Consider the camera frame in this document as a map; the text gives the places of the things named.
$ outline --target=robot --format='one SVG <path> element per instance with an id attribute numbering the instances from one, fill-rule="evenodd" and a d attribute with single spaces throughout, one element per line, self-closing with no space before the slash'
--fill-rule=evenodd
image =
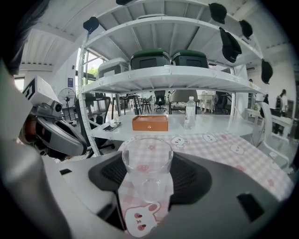
<path id="1" fill-rule="evenodd" d="M 62 104 L 46 81 L 40 76 L 34 77 L 23 95 L 33 107 L 21 129 L 21 142 L 33 146 L 40 155 L 61 161 L 68 155 L 86 153 L 85 139 L 64 120 Z"/>

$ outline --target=plastic bottle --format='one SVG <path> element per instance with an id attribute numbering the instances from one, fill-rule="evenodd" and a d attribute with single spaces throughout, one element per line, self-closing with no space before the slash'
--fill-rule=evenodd
<path id="1" fill-rule="evenodd" d="M 185 115 L 185 122 L 184 128 L 185 129 L 193 129 L 195 126 L 195 102 L 194 97 L 189 96 L 189 101 L 187 102 L 186 106 L 186 115 Z"/>

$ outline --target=wooden box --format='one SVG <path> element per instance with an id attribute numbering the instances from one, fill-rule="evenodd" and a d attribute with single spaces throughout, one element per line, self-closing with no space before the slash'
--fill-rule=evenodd
<path id="1" fill-rule="evenodd" d="M 168 131 L 166 115 L 138 115 L 132 120 L 135 131 Z"/>

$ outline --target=cup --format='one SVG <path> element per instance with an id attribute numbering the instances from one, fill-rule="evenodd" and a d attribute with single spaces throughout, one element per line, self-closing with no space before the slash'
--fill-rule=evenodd
<path id="1" fill-rule="evenodd" d="M 124 148 L 122 160 L 140 199 L 153 203 L 163 198 L 172 157 L 171 146 L 157 138 L 134 140 Z"/>

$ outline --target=pink checkered tablecloth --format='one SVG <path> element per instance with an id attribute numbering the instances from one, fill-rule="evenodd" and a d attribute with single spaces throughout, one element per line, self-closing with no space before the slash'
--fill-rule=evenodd
<path id="1" fill-rule="evenodd" d="M 139 135 L 124 142 L 119 150 L 131 141 L 149 136 Z M 151 135 L 168 142 L 175 152 L 200 156 L 215 162 L 236 167 L 266 188 L 278 200 L 288 198 L 293 183 L 286 173 L 271 158 L 239 136 L 229 133 Z M 172 179 L 165 189 L 165 197 L 157 203 L 146 203 L 139 199 L 128 174 L 118 189 L 127 233 L 140 238 L 148 234 L 167 214 L 169 196 L 173 194 Z"/>

